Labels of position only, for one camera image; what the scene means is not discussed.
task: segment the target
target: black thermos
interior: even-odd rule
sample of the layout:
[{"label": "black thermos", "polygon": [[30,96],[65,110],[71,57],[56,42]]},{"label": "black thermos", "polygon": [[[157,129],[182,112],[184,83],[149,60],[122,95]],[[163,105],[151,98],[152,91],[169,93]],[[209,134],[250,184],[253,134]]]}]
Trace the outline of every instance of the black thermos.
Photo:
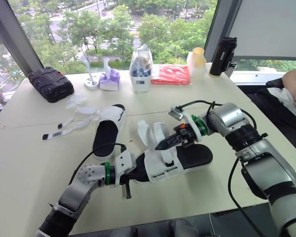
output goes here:
[{"label": "black thermos", "polygon": [[219,77],[226,71],[233,57],[233,52],[237,46],[237,38],[223,37],[216,47],[212,66],[209,71],[210,76]]}]

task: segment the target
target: white strap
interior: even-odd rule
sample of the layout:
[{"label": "white strap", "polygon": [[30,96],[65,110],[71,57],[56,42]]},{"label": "white strap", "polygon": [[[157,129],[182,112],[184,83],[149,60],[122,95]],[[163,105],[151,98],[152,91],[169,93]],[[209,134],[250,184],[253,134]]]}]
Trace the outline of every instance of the white strap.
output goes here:
[{"label": "white strap", "polygon": [[63,123],[58,124],[58,129],[62,129],[62,128],[68,126],[74,120],[74,118],[77,114],[90,115],[90,116],[88,118],[86,118],[85,120],[78,122],[75,126],[68,128],[66,130],[62,130],[62,131],[50,133],[50,134],[44,134],[43,140],[49,140],[49,139],[52,139],[55,137],[65,136],[76,129],[85,127],[90,123],[91,120],[98,120],[99,119],[99,115],[98,115],[99,112],[100,111],[94,107],[78,107],[76,109],[76,111],[74,112],[74,114],[68,120],[66,120]]},{"label": "white strap", "polygon": [[92,120],[92,115],[89,118],[78,122],[75,126],[73,126],[71,128],[68,128],[66,130],[62,130],[62,131],[51,133],[51,134],[44,134],[43,135],[43,140],[50,140],[50,139],[55,138],[55,137],[65,136],[65,135],[71,133],[72,131],[74,131],[76,129],[80,129],[80,128],[83,128],[83,127],[87,126],[90,123],[91,120]]},{"label": "white strap", "polygon": [[99,113],[99,110],[97,110],[94,107],[78,107],[76,109],[76,111],[74,112],[74,114],[68,120],[66,120],[63,123],[58,124],[58,129],[62,129],[62,128],[68,126],[68,124],[74,120],[74,118],[77,114],[93,115],[93,114],[98,114],[98,113]]}]

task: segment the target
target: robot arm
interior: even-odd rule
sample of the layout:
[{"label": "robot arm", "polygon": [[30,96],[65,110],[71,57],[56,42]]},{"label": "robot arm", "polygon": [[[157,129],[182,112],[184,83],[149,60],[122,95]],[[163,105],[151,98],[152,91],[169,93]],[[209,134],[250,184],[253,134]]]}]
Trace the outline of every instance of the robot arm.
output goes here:
[{"label": "robot arm", "polygon": [[[231,103],[197,117],[177,108],[169,114],[178,120],[184,119],[186,124],[175,127],[176,133],[161,141],[156,150],[166,150],[178,144],[189,147],[206,135],[219,133],[236,151],[243,165],[242,175],[251,191],[260,198],[268,199],[279,232],[296,237],[296,173],[265,139],[266,134],[259,135],[241,110]],[[149,181],[144,158],[141,155],[135,160],[134,155],[125,150],[115,158],[114,166],[105,162],[81,168],[52,207],[35,237],[66,237],[91,193],[98,187],[124,184],[127,198],[130,198],[130,179]]]},{"label": "robot arm", "polygon": [[241,110],[231,103],[198,117],[189,116],[177,108],[173,108],[169,114],[190,124],[185,124],[187,131],[182,131],[184,126],[176,127],[176,134],[161,141],[157,150],[168,149],[179,141],[184,146],[199,142],[199,133],[202,136],[219,133],[236,151],[243,164],[242,175],[251,191],[259,198],[268,199],[279,232],[296,237],[296,173],[265,139],[267,134],[259,135]]},{"label": "robot arm", "polygon": [[72,183],[68,185],[60,199],[46,217],[35,237],[66,237],[89,202],[91,193],[104,185],[125,184],[121,177],[135,167],[134,155],[123,151],[115,159],[101,165],[87,164],[81,168]]}]

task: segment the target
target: purple tissue box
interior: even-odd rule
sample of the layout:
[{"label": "purple tissue box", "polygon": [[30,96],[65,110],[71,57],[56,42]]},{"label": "purple tissue box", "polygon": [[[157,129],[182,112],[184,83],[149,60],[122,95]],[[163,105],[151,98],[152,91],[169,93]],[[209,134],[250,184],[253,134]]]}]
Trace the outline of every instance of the purple tissue box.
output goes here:
[{"label": "purple tissue box", "polygon": [[99,87],[102,90],[118,91],[120,75],[118,71],[111,69],[110,79],[105,73],[102,73],[99,80]]}]

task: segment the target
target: green ring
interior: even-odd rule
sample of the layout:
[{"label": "green ring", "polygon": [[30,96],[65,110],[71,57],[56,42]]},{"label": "green ring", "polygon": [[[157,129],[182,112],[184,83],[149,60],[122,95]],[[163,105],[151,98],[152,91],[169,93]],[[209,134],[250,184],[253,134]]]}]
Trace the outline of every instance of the green ring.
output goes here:
[{"label": "green ring", "polygon": [[105,167],[105,185],[110,185],[110,163],[109,162],[104,162],[104,167]]},{"label": "green ring", "polygon": [[204,135],[207,135],[207,129],[206,129],[206,126],[205,124],[203,123],[202,120],[200,120],[198,117],[196,117],[195,115],[192,115],[192,119],[195,123],[197,123],[201,129],[202,129],[202,132],[204,132]]}]

